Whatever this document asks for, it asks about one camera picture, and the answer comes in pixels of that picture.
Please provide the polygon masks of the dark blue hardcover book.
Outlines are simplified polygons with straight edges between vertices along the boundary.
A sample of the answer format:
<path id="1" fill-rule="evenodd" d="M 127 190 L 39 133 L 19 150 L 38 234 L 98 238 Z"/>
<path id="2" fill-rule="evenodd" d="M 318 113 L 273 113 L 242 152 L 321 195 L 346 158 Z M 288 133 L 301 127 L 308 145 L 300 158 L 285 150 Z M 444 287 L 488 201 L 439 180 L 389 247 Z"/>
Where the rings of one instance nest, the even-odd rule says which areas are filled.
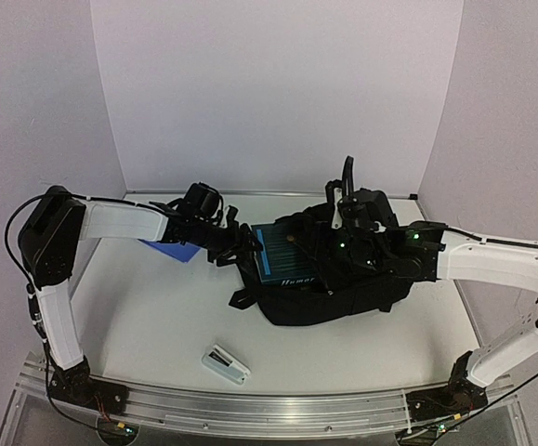
<path id="1" fill-rule="evenodd" d="M 262 285 L 293 287 L 316 282 L 316 270 L 305 253 L 290 241 L 289 229 L 277 224 L 259 224 L 252 231 L 262 244 L 262 250 L 256 254 Z"/>

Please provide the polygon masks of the white stapler box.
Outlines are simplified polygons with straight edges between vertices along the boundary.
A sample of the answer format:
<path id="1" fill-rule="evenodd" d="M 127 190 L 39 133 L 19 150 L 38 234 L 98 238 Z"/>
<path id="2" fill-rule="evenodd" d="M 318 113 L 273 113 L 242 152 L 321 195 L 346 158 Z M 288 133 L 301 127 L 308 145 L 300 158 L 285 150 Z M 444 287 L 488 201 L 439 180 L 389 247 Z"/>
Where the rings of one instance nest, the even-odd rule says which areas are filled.
<path id="1" fill-rule="evenodd" d="M 250 377 L 250 369 L 220 345 L 213 345 L 202 356 L 202 364 L 231 383 L 241 386 Z"/>

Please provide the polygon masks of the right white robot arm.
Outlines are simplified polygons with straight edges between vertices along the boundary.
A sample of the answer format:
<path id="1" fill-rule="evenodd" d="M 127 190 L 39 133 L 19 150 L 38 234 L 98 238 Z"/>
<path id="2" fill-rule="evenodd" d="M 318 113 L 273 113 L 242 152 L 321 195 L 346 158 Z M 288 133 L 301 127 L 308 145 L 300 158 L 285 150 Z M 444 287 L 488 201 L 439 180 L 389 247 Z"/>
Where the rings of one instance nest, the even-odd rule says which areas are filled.
<path id="1" fill-rule="evenodd" d="M 349 174 L 328 182 L 325 195 L 326 218 L 319 223 L 313 256 L 322 272 L 340 281 L 375 285 L 379 303 L 417 282 L 435 281 L 486 282 L 538 295 L 538 241 L 429 221 L 402 226 L 384 192 L 356 190 Z M 536 353 L 538 313 L 460 356 L 445 385 L 409 393 L 413 419 L 485 407 L 487 387 Z"/>

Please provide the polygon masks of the black student backpack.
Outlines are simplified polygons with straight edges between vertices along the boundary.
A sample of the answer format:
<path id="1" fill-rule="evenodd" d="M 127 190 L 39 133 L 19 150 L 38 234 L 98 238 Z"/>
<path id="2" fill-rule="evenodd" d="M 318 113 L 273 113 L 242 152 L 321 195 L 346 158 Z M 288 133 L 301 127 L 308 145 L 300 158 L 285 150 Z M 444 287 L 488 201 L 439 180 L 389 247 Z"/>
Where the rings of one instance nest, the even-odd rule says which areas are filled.
<path id="1" fill-rule="evenodd" d="M 293 287 L 262 285 L 255 259 L 238 265 L 243 289 L 232 295 L 229 305 L 239 310 L 256 305 L 271 324 L 290 327 L 317 325 L 373 310 L 391 311 L 395 303 L 408 296 L 412 282 L 388 276 L 351 283 L 325 283 L 321 279 L 314 263 L 314 239 L 319 227 L 331 226 L 331 220 L 332 208 L 322 203 L 269 223 L 289 229 L 290 241 L 305 253 L 317 272 L 315 283 Z"/>

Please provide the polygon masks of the blue notebook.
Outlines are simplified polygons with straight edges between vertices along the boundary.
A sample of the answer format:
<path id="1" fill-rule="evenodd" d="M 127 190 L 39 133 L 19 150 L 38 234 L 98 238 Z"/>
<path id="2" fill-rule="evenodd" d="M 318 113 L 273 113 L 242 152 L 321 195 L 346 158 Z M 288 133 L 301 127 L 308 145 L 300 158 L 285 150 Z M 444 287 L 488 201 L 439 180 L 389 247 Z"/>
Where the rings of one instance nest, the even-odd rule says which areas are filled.
<path id="1" fill-rule="evenodd" d="M 189 263 L 200 251 L 200 247 L 191 243 L 159 243 L 140 240 L 154 251 L 171 257 L 181 263 Z"/>

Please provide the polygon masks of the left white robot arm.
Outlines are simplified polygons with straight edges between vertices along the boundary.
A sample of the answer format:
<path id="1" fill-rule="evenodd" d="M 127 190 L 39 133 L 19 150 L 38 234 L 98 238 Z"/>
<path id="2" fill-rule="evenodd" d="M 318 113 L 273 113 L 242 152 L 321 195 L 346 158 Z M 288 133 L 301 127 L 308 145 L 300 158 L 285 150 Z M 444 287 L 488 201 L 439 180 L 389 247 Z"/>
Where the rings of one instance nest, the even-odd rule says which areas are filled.
<path id="1" fill-rule="evenodd" d="M 237 215 L 218 190 L 202 182 L 166 203 L 82 195 L 62 185 L 22 203 L 5 225 L 4 244 L 25 279 L 33 329 L 54 372 L 48 395 L 88 407 L 116 403 L 126 393 L 92 375 L 81 345 L 72 297 L 89 262 L 83 244 L 92 249 L 103 240 L 190 244 L 218 267 L 245 268 L 262 244 Z"/>

